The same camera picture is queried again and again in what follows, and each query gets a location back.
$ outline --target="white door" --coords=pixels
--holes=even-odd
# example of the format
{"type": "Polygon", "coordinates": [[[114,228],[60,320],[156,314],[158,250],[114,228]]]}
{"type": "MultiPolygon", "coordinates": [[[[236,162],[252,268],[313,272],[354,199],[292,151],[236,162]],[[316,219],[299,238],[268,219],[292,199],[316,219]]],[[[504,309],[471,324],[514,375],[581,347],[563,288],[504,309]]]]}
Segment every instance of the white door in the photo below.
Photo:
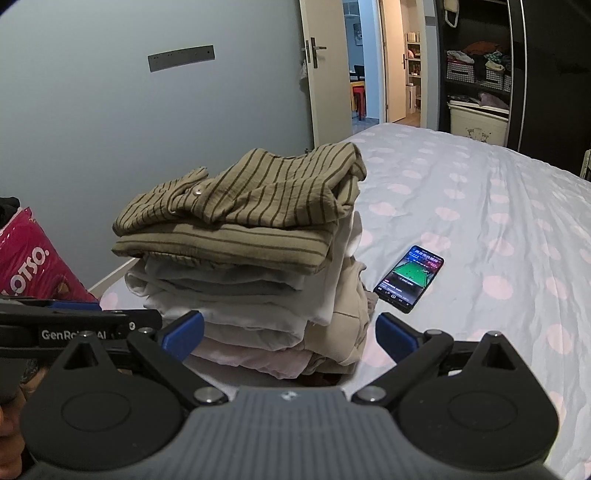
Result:
{"type": "Polygon", "coordinates": [[[314,146],[352,133],[349,58],[342,0],[300,0],[314,146]]]}
{"type": "Polygon", "coordinates": [[[400,0],[381,0],[384,59],[386,67],[386,121],[406,116],[406,45],[402,27],[400,0]]]}

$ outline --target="pink plastic bag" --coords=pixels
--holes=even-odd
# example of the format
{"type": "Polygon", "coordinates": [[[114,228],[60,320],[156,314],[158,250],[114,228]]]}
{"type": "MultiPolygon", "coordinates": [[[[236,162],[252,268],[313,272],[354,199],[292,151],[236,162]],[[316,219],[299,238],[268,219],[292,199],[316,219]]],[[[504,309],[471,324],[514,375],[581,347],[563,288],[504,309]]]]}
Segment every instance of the pink plastic bag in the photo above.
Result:
{"type": "Polygon", "coordinates": [[[0,293],[97,301],[57,254],[30,208],[18,212],[0,232],[0,293]]]}

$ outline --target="shelf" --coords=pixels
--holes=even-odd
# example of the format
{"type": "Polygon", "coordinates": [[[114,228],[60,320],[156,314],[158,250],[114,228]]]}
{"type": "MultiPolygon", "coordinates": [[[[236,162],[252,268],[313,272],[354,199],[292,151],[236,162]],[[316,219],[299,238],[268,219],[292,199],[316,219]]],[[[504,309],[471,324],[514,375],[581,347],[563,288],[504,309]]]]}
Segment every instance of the shelf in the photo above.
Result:
{"type": "Polygon", "coordinates": [[[484,85],[478,85],[477,83],[469,83],[469,82],[463,82],[461,80],[450,80],[450,79],[445,79],[445,81],[446,81],[446,83],[451,83],[453,85],[461,85],[464,87],[470,87],[474,90],[480,90],[481,92],[496,93],[497,95],[511,97],[510,92],[506,92],[504,90],[498,90],[496,88],[485,87],[484,85]]]}

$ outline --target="striped shirt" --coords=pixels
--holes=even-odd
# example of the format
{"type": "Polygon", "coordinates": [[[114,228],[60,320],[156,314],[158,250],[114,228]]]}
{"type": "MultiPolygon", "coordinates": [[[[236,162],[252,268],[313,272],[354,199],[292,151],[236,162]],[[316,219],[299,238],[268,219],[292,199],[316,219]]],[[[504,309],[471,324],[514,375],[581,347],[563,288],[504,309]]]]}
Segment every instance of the striped shirt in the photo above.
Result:
{"type": "Polygon", "coordinates": [[[202,268],[231,265],[313,274],[365,179],[352,143],[301,157],[252,150],[218,176],[205,168],[157,185],[121,212],[113,231],[120,256],[154,255],[202,268]]]}

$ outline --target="bed sheet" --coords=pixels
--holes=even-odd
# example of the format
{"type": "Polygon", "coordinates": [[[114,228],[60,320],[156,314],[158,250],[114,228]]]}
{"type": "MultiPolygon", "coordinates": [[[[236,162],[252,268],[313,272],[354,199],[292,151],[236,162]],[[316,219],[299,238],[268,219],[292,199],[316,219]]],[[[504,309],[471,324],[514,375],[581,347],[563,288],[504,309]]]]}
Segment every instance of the bed sheet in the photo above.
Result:
{"type": "MultiPolygon", "coordinates": [[[[445,264],[414,310],[389,311],[417,330],[458,340],[501,330],[531,366],[559,413],[547,465],[566,480],[591,475],[591,184],[502,147],[427,129],[381,124],[350,139],[368,178],[356,202],[356,253],[373,288],[412,245],[445,264]]],[[[120,280],[103,308],[141,307],[120,280]]],[[[187,365],[235,394],[241,384],[291,385],[198,358],[187,365]]],[[[349,396],[394,366],[373,323],[349,396]]]]}

